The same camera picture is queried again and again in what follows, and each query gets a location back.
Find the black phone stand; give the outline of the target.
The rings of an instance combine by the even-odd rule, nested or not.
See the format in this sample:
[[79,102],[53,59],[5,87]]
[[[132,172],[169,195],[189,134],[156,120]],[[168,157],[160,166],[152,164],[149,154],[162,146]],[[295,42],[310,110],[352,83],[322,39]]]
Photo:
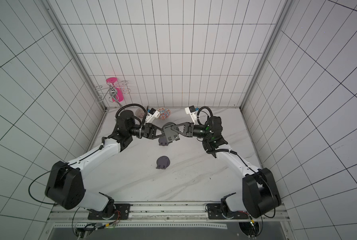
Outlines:
[[163,129],[164,129],[164,132],[165,132],[165,138],[167,139],[169,144],[174,142],[174,141],[178,141],[180,139],[179,135],[178,135],[178,138],[177,138],[177,136],[175,135],[175,132],[174,132],[174,130],[179,130],[179,129],[171,129],[171,123],[172,122],[168,122],[163,126]]

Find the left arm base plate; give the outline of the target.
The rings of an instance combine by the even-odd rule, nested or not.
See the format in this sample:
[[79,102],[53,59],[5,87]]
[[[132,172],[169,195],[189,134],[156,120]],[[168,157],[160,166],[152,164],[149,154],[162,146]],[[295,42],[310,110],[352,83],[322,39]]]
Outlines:
[[103,211],[89,210],[88,220],[115,221],[127,220],[130,213],[130,204],[110,204]]

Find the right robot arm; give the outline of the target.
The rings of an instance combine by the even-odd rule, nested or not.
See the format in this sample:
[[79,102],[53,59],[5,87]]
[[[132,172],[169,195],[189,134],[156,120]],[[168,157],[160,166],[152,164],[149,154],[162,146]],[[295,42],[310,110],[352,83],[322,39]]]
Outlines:
[[245,213],[259,218],[275,212],[282,202],[272,172],[252,165],[233,150],[222,136],[221,118],[215,116],[209,107],[196,109],[190,106],[185,112],[190,115],[191,122],[163,127],[167,141],[177,141],[180,136],[201,139],[205,153],[225,163],[241,179],[241,200],[236,206],[229,206],[224,199],[223,215]]

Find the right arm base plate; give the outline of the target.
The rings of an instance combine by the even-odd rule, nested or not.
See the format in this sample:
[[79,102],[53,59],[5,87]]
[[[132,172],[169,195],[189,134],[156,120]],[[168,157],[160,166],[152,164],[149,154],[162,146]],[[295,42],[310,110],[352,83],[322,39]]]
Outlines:
[[206,213],[210,220],[248,220],[247,213],[231,211],[226,204],[216,203],[205,206]]

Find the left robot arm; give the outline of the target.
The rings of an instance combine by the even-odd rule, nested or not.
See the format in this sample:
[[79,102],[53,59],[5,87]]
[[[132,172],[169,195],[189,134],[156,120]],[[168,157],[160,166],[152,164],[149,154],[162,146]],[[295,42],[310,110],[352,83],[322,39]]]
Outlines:
[[115,211],[114,200],[102,193],[90,192],[85,188],[85,178],[110,157],[124,151],[133,137],[157,139],[159,128],[153,120],[160,116],[155,109],[142,108],[143,118],[137,118],[129,105],[121,107],[116,113],[113,132],[102,137],[101,143],[82,156],[67,163],[59,161],[46,174],[49,176],[45,196],[52,205],[60,205],[66,210],[75,207],[97,212]]

